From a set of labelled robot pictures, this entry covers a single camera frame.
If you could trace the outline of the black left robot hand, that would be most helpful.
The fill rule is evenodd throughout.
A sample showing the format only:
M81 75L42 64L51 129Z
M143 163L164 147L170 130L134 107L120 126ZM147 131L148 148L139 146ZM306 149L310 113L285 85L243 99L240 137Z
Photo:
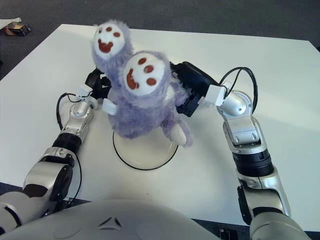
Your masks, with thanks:
M97 68L93 70L81 85L76 94L76 100L83 100L87 97L94 99L105 99L111 88L110 80Z

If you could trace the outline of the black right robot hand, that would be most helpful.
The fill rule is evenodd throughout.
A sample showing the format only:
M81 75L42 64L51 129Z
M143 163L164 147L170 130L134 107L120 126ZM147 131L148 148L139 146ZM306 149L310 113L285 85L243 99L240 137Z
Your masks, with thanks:
M182 84L187 92L184 103L177 105L179 114L191 117L199 105L211 107L220 106L224 99L227 88L221 86L207 73L200 70L190 62L170 63L172 74Z

